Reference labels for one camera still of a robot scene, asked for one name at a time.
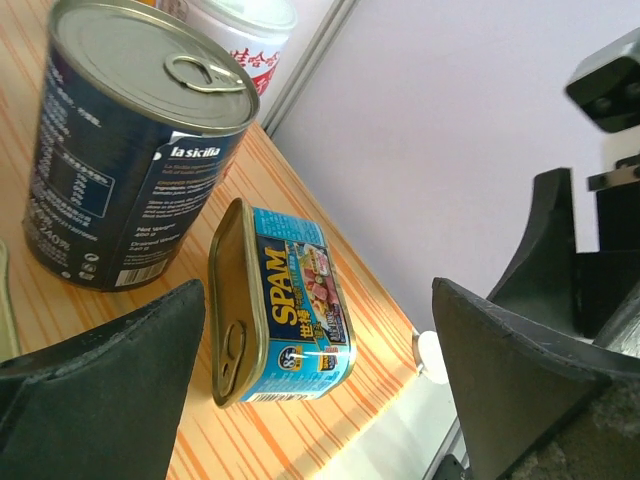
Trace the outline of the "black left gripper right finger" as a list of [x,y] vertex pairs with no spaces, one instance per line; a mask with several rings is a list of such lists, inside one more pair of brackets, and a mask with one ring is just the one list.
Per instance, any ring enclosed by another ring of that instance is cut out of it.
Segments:
[[639,360],[437,278],[433,315],[476,479],[636,479]]

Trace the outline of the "dark blue round can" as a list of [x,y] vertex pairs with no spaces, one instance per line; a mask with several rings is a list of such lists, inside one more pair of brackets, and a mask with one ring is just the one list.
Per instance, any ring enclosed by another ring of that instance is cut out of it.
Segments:
[[48,18],[24,217],[51,273],[118,291],[159,277],[254,121],[244,68],[137,1],[58,1]]

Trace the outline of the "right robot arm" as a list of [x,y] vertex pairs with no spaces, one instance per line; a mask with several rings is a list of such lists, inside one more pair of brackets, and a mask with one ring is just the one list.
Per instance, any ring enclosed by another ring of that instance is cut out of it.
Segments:
[[[565,87],[600,130],[639,124],[639,32],[586,57]],[[489,301],[586,343],[639,354],[639,157],[626,155],[587,180],[599,248],[578,252],[571,172],[537,175],[520,244]]]

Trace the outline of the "gold rectangular tin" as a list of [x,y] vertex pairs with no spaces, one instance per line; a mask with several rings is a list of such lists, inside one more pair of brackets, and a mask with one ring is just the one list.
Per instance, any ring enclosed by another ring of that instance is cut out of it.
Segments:
[[0,354],[7,361],[21,354],[19,337],[9,291],[9,251],[4,242],[0,244]]

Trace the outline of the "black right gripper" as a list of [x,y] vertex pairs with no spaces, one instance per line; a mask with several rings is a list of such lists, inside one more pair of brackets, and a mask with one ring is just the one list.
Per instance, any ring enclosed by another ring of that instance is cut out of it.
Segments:
[[[599,250],[577,255],[583,333],[605,345],[628,325],[621,308],[639,292],[639,156],[587,180],[595,194]],[[520,244],[488,300],[554,330],[575,328],[576,254],[571,170],[533,180]]]

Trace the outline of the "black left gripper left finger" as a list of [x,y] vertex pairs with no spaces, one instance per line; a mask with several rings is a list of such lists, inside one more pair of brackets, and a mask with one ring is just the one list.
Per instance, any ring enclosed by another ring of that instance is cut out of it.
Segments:
[[2,478],[165,478],[204,320],[204,286],[190,280],[2,362]]

